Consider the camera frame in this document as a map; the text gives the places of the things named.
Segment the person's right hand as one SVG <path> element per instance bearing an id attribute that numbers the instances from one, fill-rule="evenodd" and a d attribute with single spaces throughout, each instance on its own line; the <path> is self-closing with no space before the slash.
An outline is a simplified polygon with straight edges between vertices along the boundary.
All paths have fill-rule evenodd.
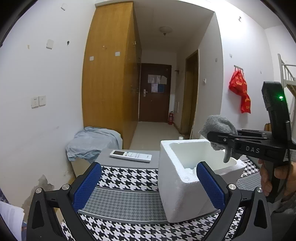
<path id="1" fill-rule="evenodd" d="M 269 196 L 272 190 L 272 184 L 269 181 L 268 171 L 265 168 L 264 161 L 259 160 L 258 163 L 260 167 L 260 176 L 261 176 L 261 187 L 265 196 Z M 291 162 L 289 166 L 278 167 L 274 170 L 274 176 L 278 179 L 285 180 L 287 178 L 285 191 L 283 196 L 289 197 L 294 195 L 296 190 L 296 174 L 295 174 L 295 162 Z"/>

